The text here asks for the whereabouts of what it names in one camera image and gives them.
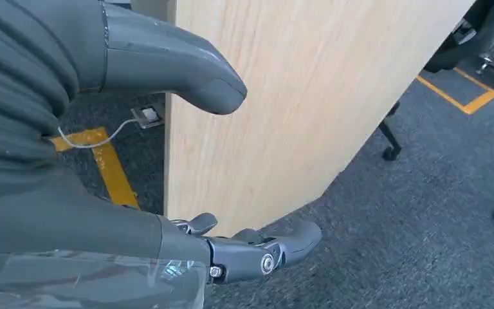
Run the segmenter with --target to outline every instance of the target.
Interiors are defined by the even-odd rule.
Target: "light wood surface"
[[[172,96],[166,215],[213,212],[212,234],[229,236],[320,197],[472,3],[177,0],[176,24],[216,45],[249,94],[228,116]]]

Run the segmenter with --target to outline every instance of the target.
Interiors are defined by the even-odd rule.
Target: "white cable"
[[[122,130],[122,128],[125,125],[130,124],[132,122],[139,122],[139,120],[137,120],[137,119],[129,119],[129,120],[126,120],[125,122],[122,122],[122,124],[118,127],[118,129],[116,129],[116,131],[113,134],[111,134],[111,136],[109,136],[109,138],[107,138],[106,140],[101,141],[101,142],[99,142],[97,144],[92,144],[92,145],[77,145],[77,144],[73,144],[65,136],[65,134],[63,133],[63,131],[61,131],[61,127],[58,127],[58,132],[60,133],[60,135],[63,138],[63,140],[65,141],[65,143],[69,144],[69,146],[71,146],[73,148],[78,148],[78,149],[91,149],[91,148],[99,147],[101,145],[105,145],[106,143],[110,142],[118,134],[118,132],[120,132],[120,130]]]

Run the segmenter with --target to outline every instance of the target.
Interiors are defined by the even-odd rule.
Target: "metal bolt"
[[[273,270],[273,256],[269,253],[262,257],[261,269],[264,275],[269,274]]]
[[[211,278],[218,278],[223,274],[223,269],[218,266],[211,266],[209,268],[209,275]]]

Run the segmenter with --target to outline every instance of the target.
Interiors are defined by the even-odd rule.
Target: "robotic hand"
[[[207,279],[266,276],[320,241],[310,222],[205,237],[211,214],[169,221],[88,194],[46,137],[97,91],[167,91],[220,115],[247,94],[209,42],[171,24],[95,0],[0,1],[0,306],[197,306]]]

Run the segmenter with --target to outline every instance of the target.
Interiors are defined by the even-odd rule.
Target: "clear plastic cover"
[[[206,266],[55,250],[0,254],[0,308],[202,308]]]

